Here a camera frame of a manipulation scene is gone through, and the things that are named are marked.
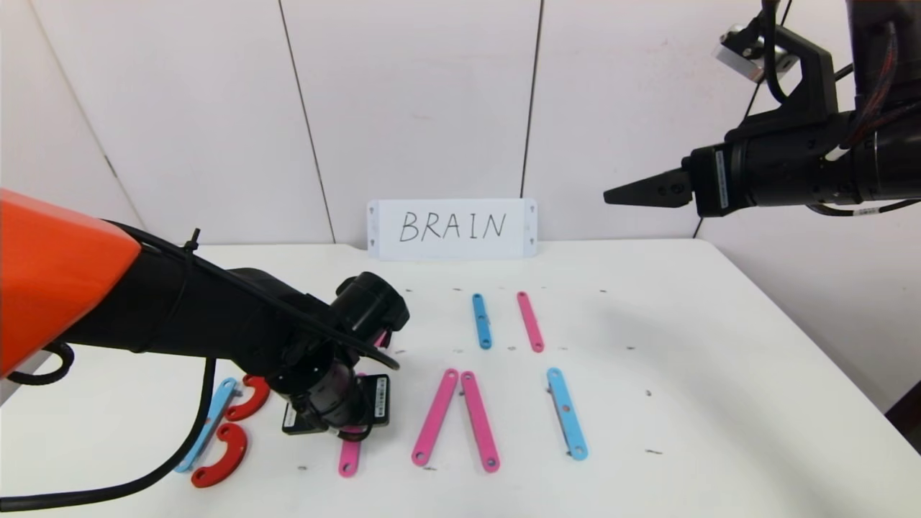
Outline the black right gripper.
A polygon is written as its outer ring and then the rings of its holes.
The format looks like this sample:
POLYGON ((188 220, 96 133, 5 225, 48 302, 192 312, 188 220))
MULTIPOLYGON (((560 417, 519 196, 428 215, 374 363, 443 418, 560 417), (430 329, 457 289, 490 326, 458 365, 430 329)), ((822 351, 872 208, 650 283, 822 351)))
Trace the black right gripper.
POLYGON ((848 131, 826 122, 698 148, 682 168, 603 193, 615 206, 680 209, 693 201, 699 216, 724 217, 750 207, 855 204, 861 200, 854 161, 825 156, 848 131))

